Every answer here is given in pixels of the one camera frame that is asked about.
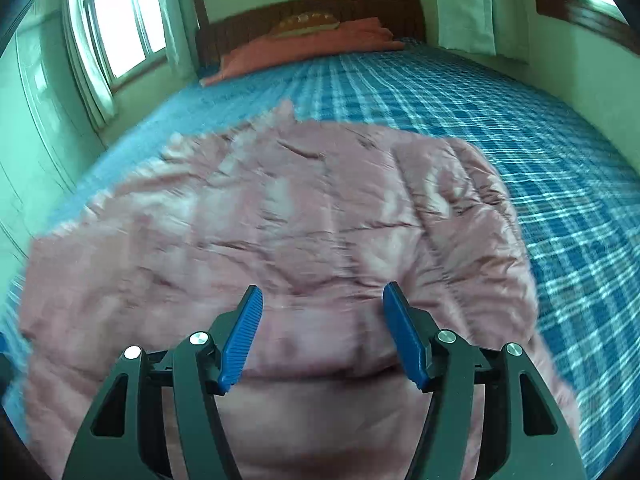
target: wooden window frame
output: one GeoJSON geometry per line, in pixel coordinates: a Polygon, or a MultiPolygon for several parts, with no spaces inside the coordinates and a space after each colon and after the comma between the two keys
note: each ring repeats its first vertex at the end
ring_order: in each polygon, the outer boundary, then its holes
{"type": "Polygon", "coordinates": [[[640,55],[640,36],[627,23],[583,0],[536,0],[536,9],[538,14],[580,25],[640,55]]]}

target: bed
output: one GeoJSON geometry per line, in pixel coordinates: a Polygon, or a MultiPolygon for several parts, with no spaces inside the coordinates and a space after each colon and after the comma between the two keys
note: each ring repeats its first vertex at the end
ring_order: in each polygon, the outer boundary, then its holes
{"type": "MultiPolygon", "coordinates": [[[[598,478],[640,416],[640,177],[559,100],[426,46],[419,0],[293,0],[250,10],[199,31],[201,66],[215,66],[280,19],[314,9],[339,20],[378,16],[396,37],[407,38],[406,49],[322,57],[208,88],[192,84],[105,153],[50,225],[77,217],[97,191],[157,156],[174,132],[222,130],[285,98],[300,119],[468,140],[510,190],[538,283],[539,329],[577,393],[580,452],[588,477],[598,478]]],[[[18,276],[11,284],[0,333],[25,370],[29,348],[16,329],[22,283],[18,276]]],[[[4,406],[27,438],[20,380],[4,406]]]]}

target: pillow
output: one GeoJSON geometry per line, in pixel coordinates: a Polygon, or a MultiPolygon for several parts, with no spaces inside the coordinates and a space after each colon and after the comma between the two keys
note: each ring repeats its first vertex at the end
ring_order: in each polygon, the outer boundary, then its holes
{"type": "Polygon", "coordinates": [[[267,34],[235,48],[223,57],[222,69],[200,80],[208,86],[224,79],[294,61],[345,52],[401,50],[404,43],[393,41],[393,34],[377,18],[343,22],[335,30],[321,30],[303,36],[277,38],[267,34]]]}
{"type": "Polygon", "coordinates": [[[340,22],[328,12],[304,12],[297,16],[289,16],[282,20],[270,31],[270,36],[284,38],[286,36],[301,36],[319,30],[332,30],[338,28],[340,22]]]}

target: window frame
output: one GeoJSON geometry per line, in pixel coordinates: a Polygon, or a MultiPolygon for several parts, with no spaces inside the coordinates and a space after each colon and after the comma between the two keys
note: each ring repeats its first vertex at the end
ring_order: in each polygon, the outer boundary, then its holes
{"type": "Polygon", "coordinates": [[[94,0],[84,0],[84,12],[86,14],[92,47],[96,54],[98,63],[102,73],[104,74],[107,82],[109,83],[112,92],[118,91],[123,86],[127,85],[131,81],[139,78],[141,75],[153,70],[155,67],[167,61],[166,47],[161,48],[157,52],[153,52],[149,43],[148,36],[146,34],[146,28],[142,18],[142,12],[140,11],[140,3],[138,0],[131,0],[133,8],[134,19],[136,21],[136,29],[138,31],[138,37],[140,38],[140,44],[142,45],[142,51],[145,54],[145,60],[138,63],[136,66],[125,72],[119,77],[113,75],[111,71],[111,65],[109,64],[109,58],[104,49],[104,43],[102,42],[102,33],[98,26],[97,13],[95,11],[94,0]]]}
{"type": "Polygon", "coordinates": [[[538,14],[580,25],[640,55],[640,36],[605,6],[594,0],[536,0],[538,14]]]}

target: blue gripper pad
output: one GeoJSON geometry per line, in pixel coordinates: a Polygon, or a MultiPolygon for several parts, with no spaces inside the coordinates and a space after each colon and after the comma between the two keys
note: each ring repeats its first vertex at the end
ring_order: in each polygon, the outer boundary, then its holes
{"type": "Polygon", "coordinates": [[[409,317],[408,308],[410,308],[409,304],[398,284],[387,283],[382,292],[382,309],[386,326],[396,343],[404,373],[422,390],[429,382],[426,371],[426,350],[409,317]]]}
{"type": "Polygon", "coordinates": [[[235,313],[238,318],[226,339],[220,358],[218,386],[224,393],[240,380],[262,317],[262,291],[255,285],[249,286],[235,313]]]}

